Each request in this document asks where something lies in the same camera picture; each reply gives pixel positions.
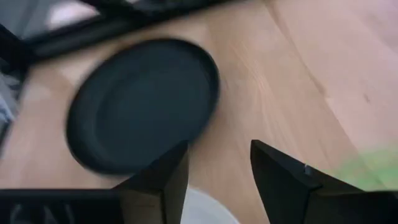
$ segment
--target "black round lid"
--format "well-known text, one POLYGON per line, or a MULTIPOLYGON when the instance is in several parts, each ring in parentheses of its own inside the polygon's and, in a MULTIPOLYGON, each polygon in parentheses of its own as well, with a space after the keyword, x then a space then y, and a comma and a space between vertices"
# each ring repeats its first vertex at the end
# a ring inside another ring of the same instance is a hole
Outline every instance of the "black round lid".
POLYGON ((200 134, 218 97, 208 53, 176 39, 147 40, 95 69, 72 101, 67 139, 93 170, 133 173, 200 134))

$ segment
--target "floor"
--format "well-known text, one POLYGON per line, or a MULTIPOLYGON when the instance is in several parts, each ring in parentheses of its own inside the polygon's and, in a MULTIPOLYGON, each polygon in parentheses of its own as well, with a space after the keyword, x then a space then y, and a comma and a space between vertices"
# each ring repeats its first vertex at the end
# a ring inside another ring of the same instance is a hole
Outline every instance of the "floor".
POLYGON ((37 65, 5 145, 0 187, 119 182, 71 157, 68 104, 105 58, 172 36, 209 51, 221 78, 218 108, 190 150, 190 184, 241 223, 267 223, 251 173, 252 139, 364 190, 396 189, 397 20, 394 0, 237 1, 37 65))

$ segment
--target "black frame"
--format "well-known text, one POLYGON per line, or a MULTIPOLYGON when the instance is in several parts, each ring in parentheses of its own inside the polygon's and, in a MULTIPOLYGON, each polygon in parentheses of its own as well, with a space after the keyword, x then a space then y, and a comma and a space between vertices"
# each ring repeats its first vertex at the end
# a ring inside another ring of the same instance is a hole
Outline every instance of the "black frame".
POLYGON ((141 223, 145 219, 178 224, 188 186, 188 167, 188 142, 183 141, 112 189, 0 190, 0 217, 7 217, 16 204, 59 207, 67 203, 78 212, 80 222, 76 223, 141 223), (138 203, 126 203, 132 199, 138 203), (123 215, 123 210, 132 209, 134 215, 123 215))
POLYGON ((1 70, 26 70, 33 58, 34 54, 27 44, 0 24, 1 70))
POLYGON ((103 4, 99 2, 107 2, 107 0, 101 0, 91 3, 91 5, 94 5, 100 12, 105 11, 105 13, 22 41, 34 53, 32 62, 37 63, 227 1, 231 0, 204 0, 200 4, 186 9, 145 13, 134 10, 133 7, 117 4, 112 4, 111 8, 104 10, 103 4), (114 13, 115 11, 121 11, 121 13, 117 16, 114 13))
POLYGON ((398 223, 398 192, 364 192, 259 140, 251 165, 271 224, 398 223))

